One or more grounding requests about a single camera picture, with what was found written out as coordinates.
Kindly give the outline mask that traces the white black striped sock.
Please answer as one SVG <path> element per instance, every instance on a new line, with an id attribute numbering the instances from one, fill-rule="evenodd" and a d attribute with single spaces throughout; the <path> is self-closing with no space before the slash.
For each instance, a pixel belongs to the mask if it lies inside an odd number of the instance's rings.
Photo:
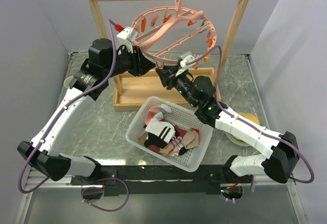
<path id="1" fill-rule="evenodd" d="M 168 122 L 162 122 L 153 118 L 145 128 L 145 131 L 159 137 L 166 143 L 175 137 L 175 128 Z"/>

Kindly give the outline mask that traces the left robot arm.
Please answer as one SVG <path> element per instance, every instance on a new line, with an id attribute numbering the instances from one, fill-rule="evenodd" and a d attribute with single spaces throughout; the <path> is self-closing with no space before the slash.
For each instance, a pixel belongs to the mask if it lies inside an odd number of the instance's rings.
<path id="1" fill-rule="evenodd" d="M 108 87 L 110 78 L 125 72 L 138 77 L 154 67 L 139 47 L 128 51 L 126 45 L 117 48 L 109 39 L 96 39 L 50 120 L 31 141 L 21 141 L 18 152 L 30 166 L 53 181 L 77 174 L 89 184 L 96 184 L 101 178 L 99 163 L 87 156 L 64 155 L 62 147 L 83 113 Z"/>

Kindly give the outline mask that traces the pink round clip hanger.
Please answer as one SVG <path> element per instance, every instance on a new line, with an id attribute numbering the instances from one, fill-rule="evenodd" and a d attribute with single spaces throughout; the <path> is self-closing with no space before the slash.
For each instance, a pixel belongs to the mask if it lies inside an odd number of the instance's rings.
<path id="1" fill-rule="evenodd" d="M 217 31 L 203 11 L 196 11 L 176 0 L 173 6 L 159 6 L 142 12 L 132 23 L 138 35 L 133 43 L 150 59 L 175 63 L 165 54 L 183 46 L 187 41 L 205 33 L 210 50 L 217 43 Z"/>

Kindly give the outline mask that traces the white plastic basket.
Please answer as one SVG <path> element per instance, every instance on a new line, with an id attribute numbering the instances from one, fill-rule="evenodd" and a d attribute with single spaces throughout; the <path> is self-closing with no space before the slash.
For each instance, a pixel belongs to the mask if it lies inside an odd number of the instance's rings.
<path id="1" fill-rule="evenodd" d="M 140 107 L 125 134 L 143 151 L 184 171 L 194 172 L 204 158 L 213 128 L 191 110 L 152 96 Z"/>

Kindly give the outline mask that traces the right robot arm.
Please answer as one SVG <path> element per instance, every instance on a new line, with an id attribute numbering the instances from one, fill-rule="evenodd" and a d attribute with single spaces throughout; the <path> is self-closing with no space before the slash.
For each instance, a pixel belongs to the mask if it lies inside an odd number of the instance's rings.
<path id="1" fill-rule="evenodd" d="M 194 78 L 187 71 L 177 74 L 178 67 L 156 69 L 160 81 L 168 90 L 176 89 L 197 110 L 195 116 L 206 125 L 236 136 L 258 152 L 255 156 L 233 155 L 223 170 L 228 182 L 235 182 L 245 175 L 267 175 L 272 180 L 285 184 L 291 177 L 299 150 L 294 134 L 271 131 L 255 124 L 233 111 L 214 96 L 216 89 L 207 76 Z"/>

